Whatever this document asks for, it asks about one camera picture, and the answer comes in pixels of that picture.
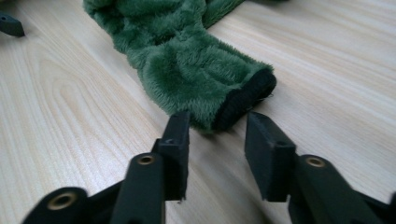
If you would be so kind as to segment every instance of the green plush toy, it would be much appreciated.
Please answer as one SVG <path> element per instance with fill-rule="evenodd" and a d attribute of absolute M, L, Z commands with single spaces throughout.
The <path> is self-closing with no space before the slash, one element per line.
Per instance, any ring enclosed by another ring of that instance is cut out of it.
<path fill-rule="evenodd" d="M 191 112 L 203 133 L 229 129 L 276 85 L 259 63 L 205 28 L 243 0 L 84 0 L 128 57 L 147 95 L 166 113 Z"/>

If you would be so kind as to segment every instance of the wood grain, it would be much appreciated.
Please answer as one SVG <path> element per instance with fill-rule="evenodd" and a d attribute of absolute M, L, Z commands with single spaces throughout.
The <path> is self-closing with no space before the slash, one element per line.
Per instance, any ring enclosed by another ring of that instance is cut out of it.
<path fill-rule="evenodd" d="M 168 117 L 81 1 L 17 0 L 0 10 L 26 36 L 0 34 L 0 223 L 20 223 L 41 197 L 121 180 Z M 255 107 L 298 145 L 331 161 L 356 190 L 396 190 L 396 3 L 246 1 L 209 33 L 270 63 L 278 85 Z M 244 158 L 246 118 L 230 131 L 191 130 L 187 201 L 167 223 L 290 223 L 266 203 Z"/>

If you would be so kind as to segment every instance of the screw hole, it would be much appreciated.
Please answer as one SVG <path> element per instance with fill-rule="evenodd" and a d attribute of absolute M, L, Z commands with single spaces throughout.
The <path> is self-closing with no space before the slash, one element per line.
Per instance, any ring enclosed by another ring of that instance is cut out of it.
<path fill-rule="evenodd" d="M 315 158 L 315 157 L 307 158 L 306 163 L 308 163 L 311 166 L 318 167 L 318 168 L 324 167 L 326 165 L 323 160 Z"/>
<path fill-rule="evenodd" d="M 73 204 L 77 199 L 77 194 L 74 192 L 66 192 L 56 196 L 51 199 L 48 204 L 49 210 L 61 210 L 64 209 L 71 204 Z"/>
<path fill-rule="evenodd" d="M 149 165 L 154 162 L 154 157 L 144 156 L 137 161 L 141 165 Z"/>

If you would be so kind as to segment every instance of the wooden table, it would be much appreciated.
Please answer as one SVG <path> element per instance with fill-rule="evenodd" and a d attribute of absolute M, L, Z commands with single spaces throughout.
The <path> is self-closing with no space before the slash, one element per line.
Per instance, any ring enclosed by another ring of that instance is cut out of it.
<path fill-rule="evenodd" d="M 0 4 L 26 36 L 0 34 L 0 223 L 19 223 L 47 193 L 90 195 L 123 179 L 168 117 L 81 1 Z M 331 161 L 350 185 L 388 202 L 396 190 L 396 2 L 246 1 L 209 33 L 272 64 L 272 118 L 299 154 Z M 261 201 L 244 158 L 246 117 L 228 132 L 191 130 L 187 201 L 167 223 L 290 223 Z"/>

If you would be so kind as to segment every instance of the black object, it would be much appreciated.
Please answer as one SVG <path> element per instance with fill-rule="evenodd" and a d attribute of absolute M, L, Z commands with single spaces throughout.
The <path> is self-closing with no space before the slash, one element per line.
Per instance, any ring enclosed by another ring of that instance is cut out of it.
<path fill-rule="evenodd" d="M 353 190 L 329 161 L 298 156 L 296 146 L 268 117 L 250 112 L 245 152 L 262 198 L 285 202 L 293 223 L 396 223 L 396 194 L 390 204 Z"/>
<path fill-rule="evenodd" d="M 91 197 L 80 188 L 57 189 L 23 223 L 164 223 L 164 201 L 186 196 L 189 122 L 189 112 L 173 115 L 151 152 L 131 159 L 123 181 Z"/>
<path fill-rule="evenodd" d="M 0 12 L 0 32 L 17 37 L 24 36 L 21 22 L 2 12 Z"/>

